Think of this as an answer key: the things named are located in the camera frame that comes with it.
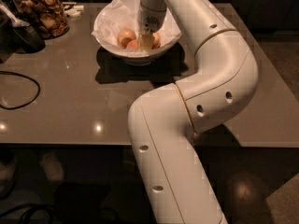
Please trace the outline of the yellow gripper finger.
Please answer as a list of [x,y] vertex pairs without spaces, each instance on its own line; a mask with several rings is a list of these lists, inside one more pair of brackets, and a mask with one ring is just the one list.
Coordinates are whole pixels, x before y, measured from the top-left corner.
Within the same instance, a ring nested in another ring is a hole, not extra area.
[[138,37],[138,46],[140,50],[151,50],[154,44],[153,33],[140,33]]

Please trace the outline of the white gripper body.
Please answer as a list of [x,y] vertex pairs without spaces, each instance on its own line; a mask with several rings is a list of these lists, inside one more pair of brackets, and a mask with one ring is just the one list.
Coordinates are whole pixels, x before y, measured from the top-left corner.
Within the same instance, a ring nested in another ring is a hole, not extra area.
[[167,5],[164,0],[140,0],[137,23],[141,32],[158,32],[164,24],[166,11]]

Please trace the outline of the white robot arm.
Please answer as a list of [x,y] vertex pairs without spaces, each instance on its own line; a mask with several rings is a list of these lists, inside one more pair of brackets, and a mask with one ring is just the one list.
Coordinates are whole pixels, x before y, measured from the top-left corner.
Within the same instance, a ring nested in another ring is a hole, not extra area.
[[140,0],[141,29],[170,12],[196,72],[137,98],[128,115],[133,152],[157,224],[227,224],[192,137],[242,111],[258,84],[254,55],[208,0]]

